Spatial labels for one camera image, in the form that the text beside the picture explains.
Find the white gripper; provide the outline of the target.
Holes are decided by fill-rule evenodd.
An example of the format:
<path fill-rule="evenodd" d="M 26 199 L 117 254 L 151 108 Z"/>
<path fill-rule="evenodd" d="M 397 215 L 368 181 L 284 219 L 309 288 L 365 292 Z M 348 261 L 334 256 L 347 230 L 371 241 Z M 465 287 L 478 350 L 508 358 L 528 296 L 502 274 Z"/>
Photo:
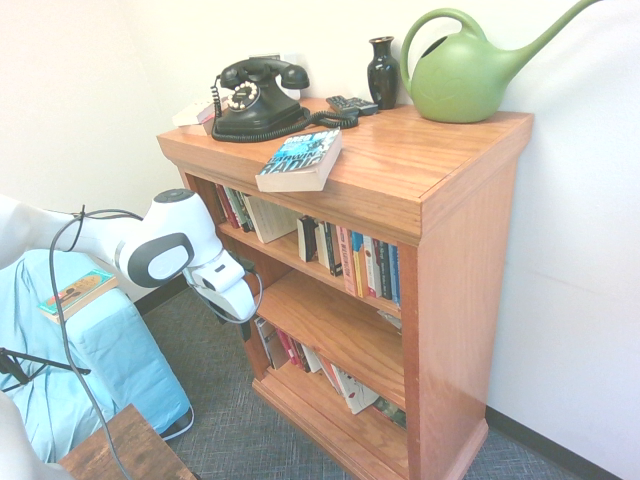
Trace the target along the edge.
<path fill-rule="evenodd" d="M 245 274 L 231 255 L 218 255 L 191 269 L 191 286 L 208 303 L 218 322 L 239 325 L 241 338 L 247 342 L 251 339 L 249 320 L 256 313 L 256 304 Z"/>

